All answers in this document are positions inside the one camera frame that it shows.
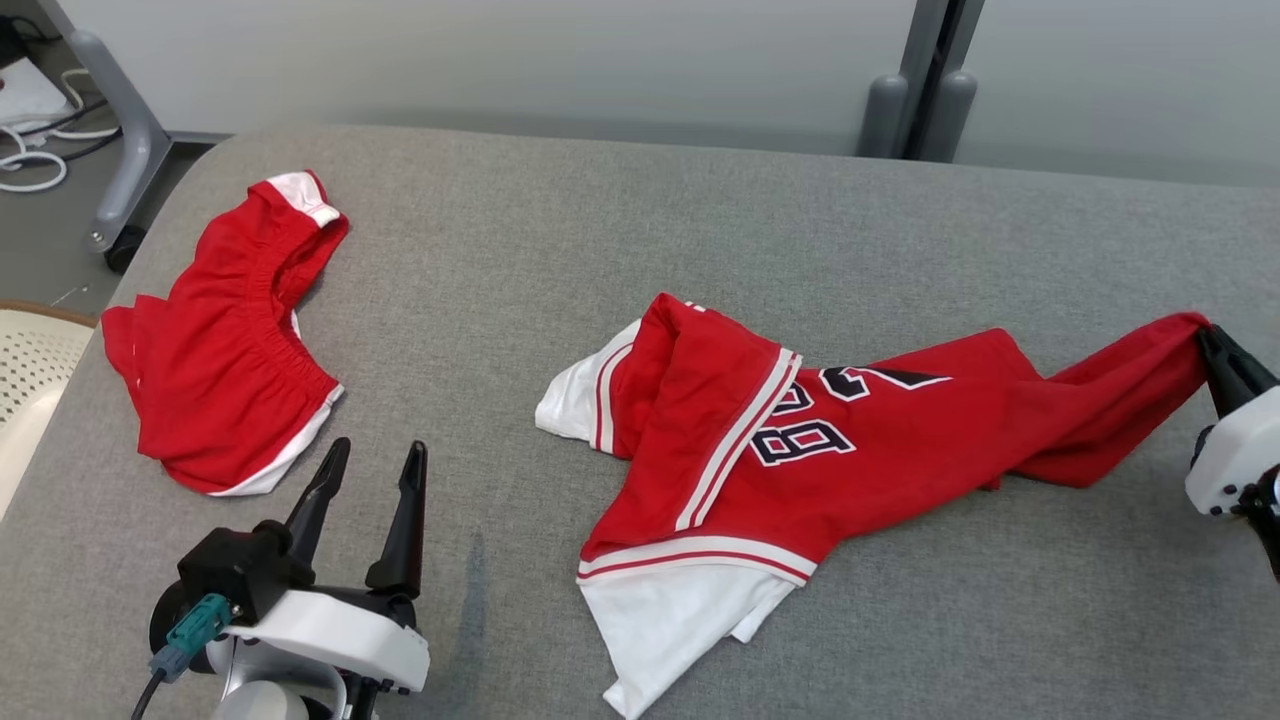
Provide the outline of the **grey partition post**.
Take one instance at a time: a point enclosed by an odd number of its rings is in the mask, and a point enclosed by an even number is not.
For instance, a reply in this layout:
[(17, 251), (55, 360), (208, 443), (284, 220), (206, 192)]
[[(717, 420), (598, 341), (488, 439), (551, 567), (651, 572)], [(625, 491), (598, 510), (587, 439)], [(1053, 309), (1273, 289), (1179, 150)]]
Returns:
[(910, 90), (895, 147), (897, 158), (920, 161), (918, 146), (937, 85), (947, 73), (968, 72), (965, 60), (984, 4), (986, 0), (916, 0), (899, 70)]

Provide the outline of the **white perforated laundry basket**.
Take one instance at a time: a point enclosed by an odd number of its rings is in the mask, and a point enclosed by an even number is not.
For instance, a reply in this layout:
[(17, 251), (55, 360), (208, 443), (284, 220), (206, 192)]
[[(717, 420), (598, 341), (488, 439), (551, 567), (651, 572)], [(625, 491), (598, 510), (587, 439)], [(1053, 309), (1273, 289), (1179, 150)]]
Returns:
[(0, 521), (99, 322), (0, 299)]

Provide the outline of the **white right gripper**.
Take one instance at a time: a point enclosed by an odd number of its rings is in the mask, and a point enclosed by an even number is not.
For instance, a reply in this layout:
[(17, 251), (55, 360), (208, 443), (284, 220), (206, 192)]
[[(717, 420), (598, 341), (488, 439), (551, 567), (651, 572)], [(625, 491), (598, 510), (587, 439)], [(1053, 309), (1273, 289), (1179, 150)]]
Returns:
[(1280, 377), (1220, 325), (1197, 343), (1219, 421), (1202, 433), (1187, 496), (1203, 515), (1244, 519), (1280, 582)]

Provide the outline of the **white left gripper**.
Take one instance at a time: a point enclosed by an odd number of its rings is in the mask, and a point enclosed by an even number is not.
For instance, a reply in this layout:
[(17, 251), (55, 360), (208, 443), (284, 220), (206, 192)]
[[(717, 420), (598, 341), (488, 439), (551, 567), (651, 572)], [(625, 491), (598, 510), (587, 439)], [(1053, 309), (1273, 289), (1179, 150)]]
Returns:
[[(335, 439), (294, 503), (285, 521), (292, 561), (314, 560), (349, 451), (349, 438)], [(420, 594), (428, 460), (426, 445), (415, 441), (381, 555), (365, 577), (374, 594)], [(378, 700), (421, 692), (430, 667), (415, 628), (311, 591), (287, 591), (253, 626), (234, 624), (230, 606), (229, 623), (205, 650), (224, 680), (210, 720), (379, 720)], [(150, 667), (148, 675), (154, 696), (165, 683)]]

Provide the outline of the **grey cylindrical post bumper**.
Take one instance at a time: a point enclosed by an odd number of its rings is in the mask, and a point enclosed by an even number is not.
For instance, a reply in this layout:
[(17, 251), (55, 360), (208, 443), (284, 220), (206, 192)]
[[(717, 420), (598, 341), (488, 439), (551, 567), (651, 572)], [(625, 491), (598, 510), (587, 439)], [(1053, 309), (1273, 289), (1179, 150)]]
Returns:
[(919, 160), (951, 163), (955, 159), (977, 88), (977, 78), (965, 70), (955, 70), (941, 78), (922, 131), (916, 154)]
[(895, 150), (910, 85), (901, 74), (879, 76), (872, 81), (858, 136), (859, 158), (896, 158)]

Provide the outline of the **grey metal desk leg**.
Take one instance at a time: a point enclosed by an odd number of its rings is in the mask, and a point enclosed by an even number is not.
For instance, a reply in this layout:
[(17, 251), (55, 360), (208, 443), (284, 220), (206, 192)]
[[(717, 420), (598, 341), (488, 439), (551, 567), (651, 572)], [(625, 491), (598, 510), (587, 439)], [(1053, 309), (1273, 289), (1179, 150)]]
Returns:
[(97, 35), (76, 28), (59, 0), (38, 0), (38, 4), (120, 122), (122, 159), (84, 236), (88, 251), (105, 254), (145, 199), (173, 141), (106, 44)]

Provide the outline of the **red white basketball jersey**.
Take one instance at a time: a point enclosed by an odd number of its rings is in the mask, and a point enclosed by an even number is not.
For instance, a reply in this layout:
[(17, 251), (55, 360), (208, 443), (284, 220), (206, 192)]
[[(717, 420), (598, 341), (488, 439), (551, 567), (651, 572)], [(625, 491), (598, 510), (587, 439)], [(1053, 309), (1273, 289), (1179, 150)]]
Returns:
[(577, 568), (616, 674), (605, 702), (637, 720), (844, 541), (1007, 474), (1093, 486), (1204, 383), (1208, 327), (1162, 316), (1051, 377), (1001, 328), (817, 368), (658, 295), (535, 410), (539, 429), (628, 462)]

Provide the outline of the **black castor wheel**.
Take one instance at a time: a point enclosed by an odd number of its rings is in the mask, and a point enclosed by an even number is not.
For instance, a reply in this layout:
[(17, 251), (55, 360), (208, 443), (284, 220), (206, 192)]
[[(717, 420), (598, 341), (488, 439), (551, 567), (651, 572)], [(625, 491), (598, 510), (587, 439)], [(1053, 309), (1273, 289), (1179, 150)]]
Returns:
[(147, 231), (141, 225), (124, 225), (102, 255), (108, 269), (118, 275), (125, 274), (146, 234)]

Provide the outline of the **red white-trimmed shorts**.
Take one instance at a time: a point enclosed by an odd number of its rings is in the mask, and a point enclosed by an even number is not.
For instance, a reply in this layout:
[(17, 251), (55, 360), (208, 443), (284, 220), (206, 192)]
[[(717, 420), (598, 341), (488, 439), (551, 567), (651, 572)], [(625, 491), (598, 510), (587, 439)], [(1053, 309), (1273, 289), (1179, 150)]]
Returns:
[(140, 455), (200, 495), (275, 489), (346, 391), (306, 347), (297, 309), (348, 231), (314, 172), (262, 179), (207, 224), (166, 297), (104, 313)]

